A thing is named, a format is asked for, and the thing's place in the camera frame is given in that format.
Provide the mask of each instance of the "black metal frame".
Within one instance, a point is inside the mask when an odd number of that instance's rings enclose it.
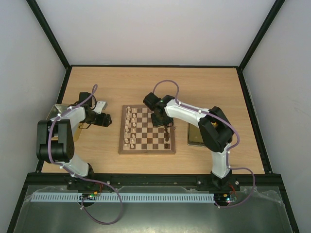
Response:
[[[267,151],[260,133],[260,128],[257,122],[254,107],[251,102],[251,98],[247,89],[247,85],[243,76],[243,70],[249,62],[251,56],[255,52],[260,41],[264,37],[274,18],[276,17],[278,11],[283,5],[285,0],[276,0],[273,7],[271,8],[268,16],[266,17],[264,23],[262,24],[260,30],[258,31],[253,43],[251,44],[249,50],[247,51],[245,57],[243,58],[239,67],[237,66],[140,66],[140,65],[69,65],[64,53],[62,52],[55,36],[53,35],[46,19],[44,18],[38,4],[35,0],[26,0],[31,7],[34,15],[36,16],[38,22],[40,23],[42,29],[47,35],[49,41],[55,49],[55,52],[59,56],[59,59],[63,63],[65,69],[67,70],[64,76],[64,81],[57,99],[57,103],[61,103],[65,94],[67,83],[70,77],[72,67],[184,67],[184,68],[235,68],[240,80],[242,92],[244,95],[246,107],[249,113],[251,124],[253,127],[254,135],[257,141],[257,146],[260,152],[261,161],[264,167],[265,174],[256,174],[256,185],[257,186],[277,186],[280,190],[281,197],[285,204],[285,208],[290,220],[292,230],[294,232],[299,232],[295,217],[292,212],[292,208],[283,184],[281,175],[273,174],[272,168],[269,162]],[[77,186],[74,184],[74,180],[69,174],[59,174],[59,173],[41,173],[43,167],[43,162],[39,161],[36,172],[28,173],[26,181],[24,183],[23,189],[19,196],[15,211],[13,213],[10,226],[7,232],[13,232],[15,225],[17,223],[18,215],[22,207],[26,191],[29,185],[67,185],[69,189],[77,188],[85,189],[83,186]],[[252,176],[251,175],[233,175],[235,179],[240,182],[240,186],[251,186]],[[169,174],[95,174],[95,179],[104,182],[110,181],[110,184],[115,187],[129,186],[129,185],[144,185],[144,186],[182,186],[186,188],[196,188],[198,190],[209,190],[211,193],[222,193],[223,191],[218,191],[211,188],[210,186],[204,185],[211,179],[211,175],[169,175]]]

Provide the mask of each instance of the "chessboard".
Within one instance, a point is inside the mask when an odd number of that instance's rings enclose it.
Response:
[[[175,154],[174,127],[154,127],[146,105],[122,107],[119,154]]]

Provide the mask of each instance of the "white robotic arm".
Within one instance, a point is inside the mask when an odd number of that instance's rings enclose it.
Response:
[[[90,164],[84,162],[75,152],[73,135],[81,122],[108,127],[112,121],[109,114],[102,113],[106,108],[105,101],[97,101],[94,109],[91,109],[92,103],[83,104],[80,107],[69,107],[63,114],[38,122],[37,127],[37,157],[50,163],[48,152],[48,135],[51,131],[51,125],[54,121],[53,136],[57,140],[51,141],[52,160],[60,168],[65,167],[70,171],[73,177],[79,175],[85,177],[90,173]]]
[[[198,108],[176,101],[172,96],[160,99],[153,93],[148,94],[143,102],[154,112],[151,117],[155,126],[170,125],[172,118],[178,118],[198,127],[204,144],[211,150],[212,173],[220,179],[227,176],[230,169],[227,167],[229,158],[226,152],[231,146],[233,132],[206,114],[212,111],[214,115],[228,122],[220,108]]]

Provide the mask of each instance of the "wooden table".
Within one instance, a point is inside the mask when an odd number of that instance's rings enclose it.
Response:
[[[220,107],[241,136],[239,146],[231,150],[232,167],[248,167],[264,173],[256,140],[246,109],[235,68],[147,68],[147,67],[73,67],[63,104],[78,100],[79,92],[91,92],[95,83],[97,100],[105,100],[105,113],[111,114],[108,127],[92,125],[82,130],[75,142],[75,152],[96,173],[209,174],[212,167],[207,148],[187,145],[187,123],[175,119],[176,154],[119,155],[121,109],[126,104],[142,104],[154,85],[164,79],[179,84],[178,98],[188,104]],[[162,83],[155,94],[174,96],[176,87]],[[63,172],[58,166],[45,163],[42,172]],[[234,173],[248,173],[239,170]]]

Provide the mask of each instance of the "gray wall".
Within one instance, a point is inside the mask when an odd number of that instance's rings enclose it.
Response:
[[[301,232],[311,228],[311,1],[285,1],[244,75],[273,171]]]
[[[70,64],[239,65],[275,0],[37,0]]]
[[[6,232],[37,163],[36,124],[55,103],[65,69],[25,0],[0,1],[0,41],[0,232]]]

